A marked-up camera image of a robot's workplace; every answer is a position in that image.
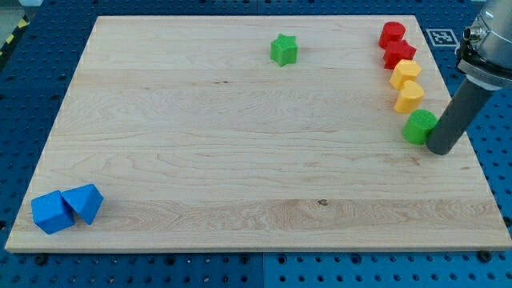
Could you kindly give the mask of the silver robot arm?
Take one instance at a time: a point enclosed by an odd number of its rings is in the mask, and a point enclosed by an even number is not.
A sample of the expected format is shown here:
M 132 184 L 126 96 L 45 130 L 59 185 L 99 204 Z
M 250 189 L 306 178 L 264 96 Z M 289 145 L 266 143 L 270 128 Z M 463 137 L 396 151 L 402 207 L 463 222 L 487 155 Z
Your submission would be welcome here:
M 467 26 L 457 68 L 488 86 L 511 88 L 511 0 L 488 0 Z

